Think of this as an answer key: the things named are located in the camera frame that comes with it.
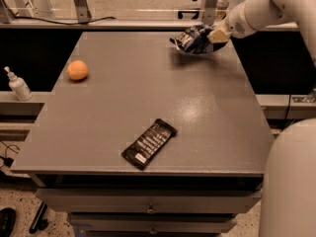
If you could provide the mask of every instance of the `black panel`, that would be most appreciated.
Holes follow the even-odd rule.
[[[25,79],[32,91],[52,90],[61,70],[81,36],[75,30],[0,31],[0,91],[9,91],[3,67]]]
[[[316,83],[299,32],[258,32],[232,40],[256,94],[305,95]]]

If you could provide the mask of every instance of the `desk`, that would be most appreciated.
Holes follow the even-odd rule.
[[[218,233],[260,199],[274,139],[234,47],[183,54],[169,43],[177,34],[84,33],[69,62],[85,61],[89,77],[64,70],[48,97],[12,171],[74,226]],[[120,154],[158,118],[179,132],[140,171]],[[170,213],[189,228],[168,225]]]

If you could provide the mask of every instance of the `black shoe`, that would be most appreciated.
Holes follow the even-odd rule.
[[[16,222],[16,211],[12,208],[0,210],[0,236],[9,237]]]

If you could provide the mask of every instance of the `gray tabletop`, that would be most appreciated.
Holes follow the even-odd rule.
[[[188,55],[169,43],[177,34],[84,33],[69,62],[89,77],[63,71],[12,170],[262,175],[274,139],[232,43]],[[120,154],[156,119],[179,132],[140,171]]]

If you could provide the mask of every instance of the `white bottle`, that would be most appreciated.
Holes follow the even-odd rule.
[[[4,70],[8,72],[8,77],[10,79],[9,86],[17,95],[18,99],[21,101],[30,99],[32,93],[26,82],[21,77],[18,77],[15,73],[11,72],[9,67],[5,67]]]

